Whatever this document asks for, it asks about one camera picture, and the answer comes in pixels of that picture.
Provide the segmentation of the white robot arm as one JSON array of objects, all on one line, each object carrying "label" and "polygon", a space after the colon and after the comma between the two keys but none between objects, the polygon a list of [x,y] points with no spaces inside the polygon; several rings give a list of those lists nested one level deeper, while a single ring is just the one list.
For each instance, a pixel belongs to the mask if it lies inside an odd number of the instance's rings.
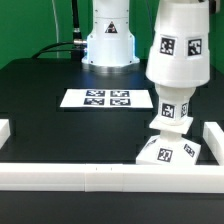
[{"label": "white robot arm", "polygon": [[130,0],[92,0],[93,29],[82,62],[100,67],[137,64],[135,37],[129,30]]}]

